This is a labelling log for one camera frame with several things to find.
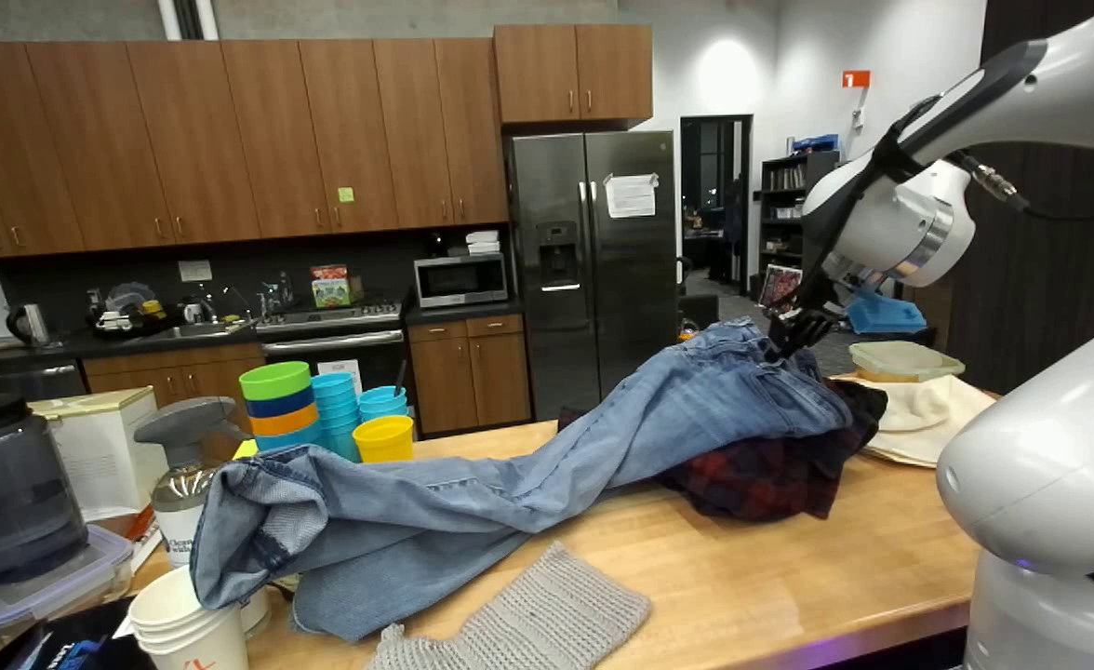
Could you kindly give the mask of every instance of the wooden table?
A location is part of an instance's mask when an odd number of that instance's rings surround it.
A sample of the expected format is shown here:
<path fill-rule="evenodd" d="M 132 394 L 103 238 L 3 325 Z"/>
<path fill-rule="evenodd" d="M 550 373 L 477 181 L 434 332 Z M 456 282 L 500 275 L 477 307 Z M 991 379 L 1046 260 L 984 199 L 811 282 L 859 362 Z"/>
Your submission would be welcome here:
<path fill-rule="evenodd" d="M 428 437 L 418 457 L 513 457 L 550 434 L 555 419 Z M 647 625 L 602 663 L 612 670 L 855 658 L 959 630 L 975 571 L 975 542 L 945 513 L 934 471 L 852 457 L 830 522 L 714 522 L 658 482 L 614 490 L 405 622 L 411 631 L 456 636 L 550 540 L 656 603 Z M 371 638 L 299 631 L 278 603 L 250 638 L 252 670 L 366 667 L 370 655 Z"/>

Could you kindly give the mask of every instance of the blue denim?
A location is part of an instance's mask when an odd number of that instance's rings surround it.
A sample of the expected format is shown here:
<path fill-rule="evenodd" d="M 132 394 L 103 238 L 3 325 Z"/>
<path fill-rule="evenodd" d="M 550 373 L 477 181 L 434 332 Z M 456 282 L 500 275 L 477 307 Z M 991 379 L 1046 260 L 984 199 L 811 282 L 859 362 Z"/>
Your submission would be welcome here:
<path fill-rule="evenodd" d="M 362 638 L 446 600 L 612 486 L 752 434 L 797 437 L 844 425 L 847 404 L 811 352 L 777 357 L 759 327 L 714 325 L 658 351 L 525 457 L 375 469 L 299 447 L 225 465 L 190 569 L 206 605 L 300 571 L 299 625 Z"/>

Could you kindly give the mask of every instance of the microwave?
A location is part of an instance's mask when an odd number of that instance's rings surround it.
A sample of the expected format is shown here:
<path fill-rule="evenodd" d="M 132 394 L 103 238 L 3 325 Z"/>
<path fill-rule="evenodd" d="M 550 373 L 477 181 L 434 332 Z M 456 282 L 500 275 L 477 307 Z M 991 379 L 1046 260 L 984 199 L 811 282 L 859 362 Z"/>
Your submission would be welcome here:
<path fill-rule="evenodd" d="M 505 256 L 420 256 L 412 260 L 412 299 L 420 307 L 509 300 Z"/>

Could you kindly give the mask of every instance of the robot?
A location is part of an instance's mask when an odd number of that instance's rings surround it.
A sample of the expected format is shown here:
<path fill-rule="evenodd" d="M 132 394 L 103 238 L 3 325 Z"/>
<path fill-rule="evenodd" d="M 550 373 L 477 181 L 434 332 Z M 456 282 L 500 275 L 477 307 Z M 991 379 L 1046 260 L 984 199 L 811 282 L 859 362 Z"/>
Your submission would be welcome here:
<path fill-rule="evenodd" d="M 1094 148 L 1094 19 L 994 57 L 830 172 L 805 203 L 805 286 L 769 312 L 769 337 L 815 341 L 844 291 L 942 280 L 975 235 L 973 181 L 1031 210 L 964 151 L 994 142 Z M 973 419 L 939 462 L 939 490 L 978 542 L 964 663 L 1094 670 L 1094 337 Z"/>

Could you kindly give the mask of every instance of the doorway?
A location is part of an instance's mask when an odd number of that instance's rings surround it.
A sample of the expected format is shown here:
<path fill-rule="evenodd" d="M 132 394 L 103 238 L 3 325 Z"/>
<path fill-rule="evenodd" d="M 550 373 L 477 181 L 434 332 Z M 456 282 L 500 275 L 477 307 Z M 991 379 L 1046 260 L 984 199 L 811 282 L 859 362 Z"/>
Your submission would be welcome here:
<path fill-rule="evenodd" d="M 752 114 L 680 114 L 685 272 L 747 295 Z"/>

